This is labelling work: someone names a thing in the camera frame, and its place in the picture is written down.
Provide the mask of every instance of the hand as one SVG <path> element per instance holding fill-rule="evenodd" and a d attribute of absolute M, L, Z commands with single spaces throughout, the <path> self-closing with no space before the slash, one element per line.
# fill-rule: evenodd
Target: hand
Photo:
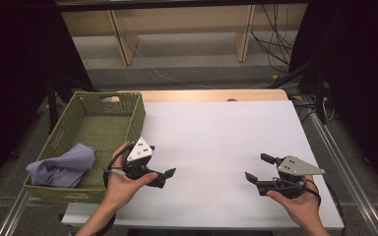
<path fill-rule="evenodd" d="M 124 143 L 113 155 L 112 158 L 121 150 L 130 146 L 130 142 Z M 112 164 L 112 167 L 122 168 L 124 158 L 119 156 Z M 125 175 L 110 173 L 108 177 L 108 186 L 106 188 L 103 204 L 109 205 L 113 208 L 119 209 L 128 204 L 134 197 L 135 193 L 143 186 L 150 184 L 158 175 L 156 173 L 149 173 L 143 177 L 132 180 Z"/>
<path fill-rule="evenodd" d="M 306 175 L 305 178 L 312 182 L 314 180 L 312 175 Z M 318 193 L 316 186 L 309 181 L 306 181 L 305 188 Z M 267 196 L 281 204 L 307 235 L 329 235 L 321 222 L 318 198 L 315 195 L 305 191 L 296 199 L 288 199 L 279 192 L 269 191 Z"/>

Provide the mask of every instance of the cloth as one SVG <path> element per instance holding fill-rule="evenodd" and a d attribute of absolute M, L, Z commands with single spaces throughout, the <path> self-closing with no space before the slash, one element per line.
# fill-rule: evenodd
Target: cloth
<path fill-rule="evenodd" d="M 32 185 L 74 188 L 94 161 L 95 149 L 77 144 L 61 156 L 29 164 L 27 171 Z"/>

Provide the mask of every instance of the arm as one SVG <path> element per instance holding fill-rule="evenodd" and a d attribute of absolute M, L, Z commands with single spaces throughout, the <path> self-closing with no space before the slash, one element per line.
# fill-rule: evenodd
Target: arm
<path fill-rule="evenodd" d="M 305 177 L 306 179 L 313 181 L 311 175 Z M 318 192 L 316 186 L 308 181 L 306 181 L 305 187 Z M 292 218 L 292 220 L 305 231 L 306 235 L 330 235 L 322 224 L 319 215 L 318 199 L 313 194 L 304 192 L 300 197 L 293 200 L 286 198 L 276 191 L 269 191 L 267 195 L 286 209 L 290 218 Z"/>
<path fill-rule="evenodd" d="M 114 154 L 130 145 L 129 142 L 122 145 Z M 123 158 L 118 158 L 113 164 L 115 167 L 122 167 Z M 156 173 L 146 174 L 140 179 L 131 180 L 125 175 L 110 173 L 105 197 L 94 214 L 88 219 L 76 236 L 90 236 L 103 228 L 112 216 L 123 206 L 128 204 L 136 192 L 143 186 L 154 181 L 158 175 Z"/>

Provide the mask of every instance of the green basket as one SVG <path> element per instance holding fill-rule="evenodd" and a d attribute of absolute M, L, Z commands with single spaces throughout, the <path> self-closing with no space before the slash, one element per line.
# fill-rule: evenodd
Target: green basket
<path fill-rule="evenodd" d="M 24 188 L 44 203 L 100 203 L 105 193 L 102 167 L 124 142 L 138 141 L 145 117 L 138 92 L 76 92 L 37 160 L 60 156 L 81 143 L 96 150 L 93 168 L 76 188 L 34 186 L 30 175 Z"/>

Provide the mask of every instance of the table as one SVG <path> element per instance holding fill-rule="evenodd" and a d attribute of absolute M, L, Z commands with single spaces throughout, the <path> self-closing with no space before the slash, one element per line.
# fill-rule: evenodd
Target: table
<path fill-rule="evenodd" d="M 177 170 L 163 189 L 142 188 L 117 212 L 116 225 L 225 230 L 298 227 L 282 206 L 260 197 L 244 177 L 244 171 L 263 180 L 278 176 L 276 167 L 260 160 L 260 152 L 279 157 L 295 154 L 317 164 L 284 91 L 167 90 L 142 91 L 142 95 L 146 107 L 142 136 L 157 147 L 149 167 Z M 238 101 L 226 102 L 229 98 Z M 315 182 L 323 199 L 324 225 L 343 228 L 322 176 L 315 176 Z M 79 226 L 96 208 L 69 204 L 62 222 Z"/>

